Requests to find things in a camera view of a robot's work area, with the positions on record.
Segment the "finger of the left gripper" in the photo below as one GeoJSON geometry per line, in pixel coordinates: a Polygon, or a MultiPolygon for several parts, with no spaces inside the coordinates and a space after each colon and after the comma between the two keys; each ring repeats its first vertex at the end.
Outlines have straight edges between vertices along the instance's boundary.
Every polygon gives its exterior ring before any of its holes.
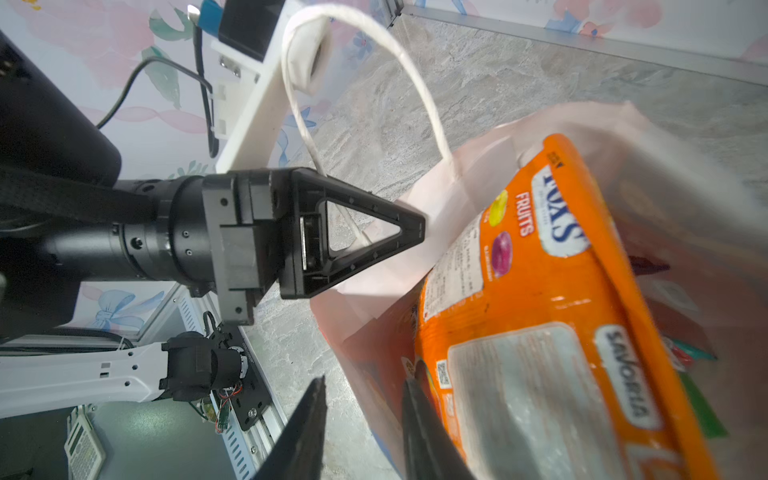
{"type": "Polygon", "coordinates": [[[284,299],[308,299],[363,270],[422,243],[426,220],[419,212],[308,168],[288,171],[288,211],[281,226],[285,266],[279,276],[284,299]],[[328,207],[339,210],[361,245],[335,250],[328,207]],[[375,240],[352,213],[380,220],[393,232],[375,240]]]}

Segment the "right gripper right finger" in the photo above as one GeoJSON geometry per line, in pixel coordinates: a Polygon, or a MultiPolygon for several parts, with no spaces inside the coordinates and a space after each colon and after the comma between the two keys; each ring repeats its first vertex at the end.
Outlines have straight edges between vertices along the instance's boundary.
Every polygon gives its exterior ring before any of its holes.
{"type": "Polygon", "coordinates": [[[404,383],[402,428],[407,479],[473,479],[415,379],[404,383]]]}

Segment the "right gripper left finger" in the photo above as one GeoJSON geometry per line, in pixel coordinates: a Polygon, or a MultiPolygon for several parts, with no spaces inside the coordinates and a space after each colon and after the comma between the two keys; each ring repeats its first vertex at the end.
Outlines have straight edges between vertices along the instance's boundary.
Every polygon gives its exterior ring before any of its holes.
{"type": "Polygon", "coordinates": [[[320,479],[326,419],[326,382],[322,376],[310,382],[254,479],[320,479]]]}

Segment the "orange snack pack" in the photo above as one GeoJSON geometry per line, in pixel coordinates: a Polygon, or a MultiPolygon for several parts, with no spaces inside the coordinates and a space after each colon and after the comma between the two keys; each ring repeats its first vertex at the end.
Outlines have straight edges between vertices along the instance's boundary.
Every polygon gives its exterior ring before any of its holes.
{"type": "Polygon", "coordinates": [[[599,189],[545,138],[425,278],[416,353],[478,479],[717,472],[599,189]]]}

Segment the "red paper bag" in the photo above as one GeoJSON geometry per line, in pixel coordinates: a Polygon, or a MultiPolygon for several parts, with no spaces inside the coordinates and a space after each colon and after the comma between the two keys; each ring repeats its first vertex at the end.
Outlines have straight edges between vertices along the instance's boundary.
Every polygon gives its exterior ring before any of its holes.
{"type": "Polygon", "coordinates": [[[400,199],[424,240],[310,303],[395,471],[414,386],[451,477],[765,478],[766,203],[629,103],[555,105],[451,150],[407,52],[346,5],[288,21],[289,97],[331,20],[402,65],[440,154],[400,199]]]}

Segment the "yellow green candy pack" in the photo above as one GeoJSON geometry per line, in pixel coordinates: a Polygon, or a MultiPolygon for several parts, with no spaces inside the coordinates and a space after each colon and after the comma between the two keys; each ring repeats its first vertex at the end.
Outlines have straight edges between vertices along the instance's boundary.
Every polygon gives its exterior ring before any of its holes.
{"type": "Polygon", "coordinates": [[[715,360],[716,357],[668,336],[663,336],[662,341],[670,362],[678,373],[703,435],[707,439],[727,437],[729,435],[727,429],[688,372],[688,369],[696,361],[715,360]]]}

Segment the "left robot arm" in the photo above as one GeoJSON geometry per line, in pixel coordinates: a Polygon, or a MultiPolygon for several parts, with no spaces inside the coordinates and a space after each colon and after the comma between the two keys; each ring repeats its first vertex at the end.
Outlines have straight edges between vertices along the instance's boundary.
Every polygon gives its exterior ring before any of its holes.
{"type": "Polygon", "coordinates": [[[425,219],[308,168],[122,181],[115,146],[9,39],[1,42],[1,338],[68,323],[85,281],[216,294],[220,326],[109,352],[1,362],[3,417],[88,402],[262,411],[234,341],[273,286],[308,299],[420,244],[425,219]]]}

